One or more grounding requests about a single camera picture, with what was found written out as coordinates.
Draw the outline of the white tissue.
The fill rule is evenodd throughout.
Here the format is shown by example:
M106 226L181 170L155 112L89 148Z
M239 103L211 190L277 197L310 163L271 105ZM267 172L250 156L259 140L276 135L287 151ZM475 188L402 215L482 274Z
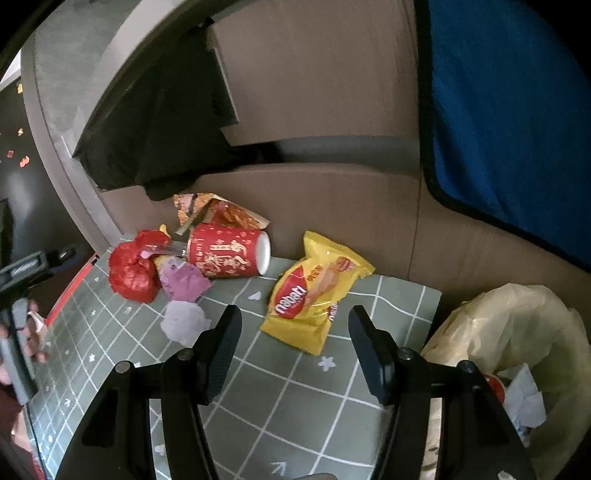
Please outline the white tissue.
M172 342L190 348L201 333L211 329L211 320L194 302L170 301L160 323L164 335Z

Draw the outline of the purple wrapper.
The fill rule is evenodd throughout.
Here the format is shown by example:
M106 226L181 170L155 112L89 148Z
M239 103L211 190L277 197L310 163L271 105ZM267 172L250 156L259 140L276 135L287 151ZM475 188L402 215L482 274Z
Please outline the purple wrapper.
M154 260L160 284L171 301L197 302L211 288L204 274L175 256L161 255Z

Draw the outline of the blue towel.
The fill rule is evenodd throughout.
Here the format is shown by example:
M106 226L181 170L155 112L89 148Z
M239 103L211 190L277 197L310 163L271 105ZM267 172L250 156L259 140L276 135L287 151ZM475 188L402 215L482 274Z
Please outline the blue towel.
M590 267L590 5L419 1L419 133L444 206Z

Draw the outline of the orange patterned snack bag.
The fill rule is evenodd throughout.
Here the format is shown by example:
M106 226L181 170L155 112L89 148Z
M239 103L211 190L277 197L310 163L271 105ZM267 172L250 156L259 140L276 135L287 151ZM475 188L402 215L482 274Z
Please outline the orange patterned snack bag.
M175 194L172 199L179 221L177 235L200 223L256 230L270 225L265 217L214 193Z

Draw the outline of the yellow nabati snack bag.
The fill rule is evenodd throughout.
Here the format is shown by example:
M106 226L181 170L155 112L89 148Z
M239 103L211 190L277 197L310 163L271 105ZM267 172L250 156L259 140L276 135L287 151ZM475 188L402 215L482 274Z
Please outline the yellow nabati snack bag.
M318 356L322 353L339 301L356 280L375 267L345 245L315 232L304 233L304 257L274 285L260 330L270 337Z

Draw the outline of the beige trash bag liner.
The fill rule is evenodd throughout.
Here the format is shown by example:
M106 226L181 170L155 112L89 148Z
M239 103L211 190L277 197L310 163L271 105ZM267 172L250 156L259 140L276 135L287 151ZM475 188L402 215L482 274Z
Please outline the beige trash bag liner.
M590 427L590 344L579 313L544 286L506 284L454 310L422 351L433 363L473 361L486 374L529 366L546 421L527 449L536 475L555 479Z

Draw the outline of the red paper cup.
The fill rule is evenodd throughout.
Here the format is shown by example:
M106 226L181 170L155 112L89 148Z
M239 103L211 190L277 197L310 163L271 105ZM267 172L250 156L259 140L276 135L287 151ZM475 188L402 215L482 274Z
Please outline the red paper cup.
M263 230L199 224L187 246L188 261L208 278L258 276L270 266L270 237Z

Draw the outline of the black towel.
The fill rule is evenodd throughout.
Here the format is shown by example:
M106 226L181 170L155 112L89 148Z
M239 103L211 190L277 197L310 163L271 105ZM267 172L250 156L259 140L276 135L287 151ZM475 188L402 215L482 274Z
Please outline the black towel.
M207 46L206 19L175 34L84 140L78 154L96 187L140 186L161 201L201 176L238 168L222 127L231 101Z

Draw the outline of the black refrigerator door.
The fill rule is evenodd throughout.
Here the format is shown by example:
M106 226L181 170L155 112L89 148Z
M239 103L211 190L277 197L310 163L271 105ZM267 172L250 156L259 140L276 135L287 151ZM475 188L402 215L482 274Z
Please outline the black refrigerator door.
M56 275L71 281L92 249L60 200L32 136L19 78L1 90L1 257L15 261L38 250L83 247L78 263Z

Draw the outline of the red plastic bag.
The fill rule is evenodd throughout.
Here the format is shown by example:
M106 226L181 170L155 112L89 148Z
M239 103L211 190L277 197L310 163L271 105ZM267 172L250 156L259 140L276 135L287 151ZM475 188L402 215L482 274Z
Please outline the red plastic bag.
M151 303L160 290L156 266L141 252L148 245L167 245L170 238L158 230L141 230L135 238L118 245L108 260L108 280L114 293L126 300Z

